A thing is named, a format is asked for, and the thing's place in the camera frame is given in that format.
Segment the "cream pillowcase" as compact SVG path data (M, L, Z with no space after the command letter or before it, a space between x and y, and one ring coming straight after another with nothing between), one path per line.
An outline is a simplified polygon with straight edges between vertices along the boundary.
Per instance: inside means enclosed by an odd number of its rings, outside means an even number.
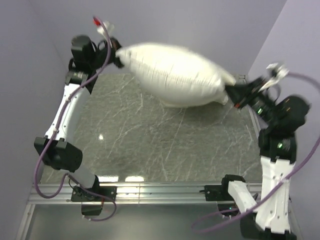
M143 42L117 53L139 86L169 108L225 105L229 100L225 86L237 82L220 65L182 46Z

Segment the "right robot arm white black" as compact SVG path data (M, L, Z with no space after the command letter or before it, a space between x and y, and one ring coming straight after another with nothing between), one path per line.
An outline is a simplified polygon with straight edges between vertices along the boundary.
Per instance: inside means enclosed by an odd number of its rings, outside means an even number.
M234 199L240 214L241 235L252 240L295 240L289 223L289 191L297 158L296 130L306 122L310 110L298 95L275 103L262 92L265 81L225 86L234 107L251 107L267 127L259 131L258 146L262 167L261 200L256 202L239 176L226 176L220 194Z

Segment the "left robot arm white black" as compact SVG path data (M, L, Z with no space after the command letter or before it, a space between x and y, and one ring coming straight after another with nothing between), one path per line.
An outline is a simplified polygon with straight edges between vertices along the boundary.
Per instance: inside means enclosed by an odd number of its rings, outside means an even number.
M101 195L98 177L82 164L83 152L72 144L81 110L91 95L99 74L109 65L122 68L116 51L122 46L115 37L95 44L87 35L77 35L71 41L72 58L68 63L64 92L58 111L43 137L36 137L34 147L39 154L33 174L36 192L45 199L57 193L45 195L39 189L38 173L41 164L56 171L75 183L73 191L89 201Z

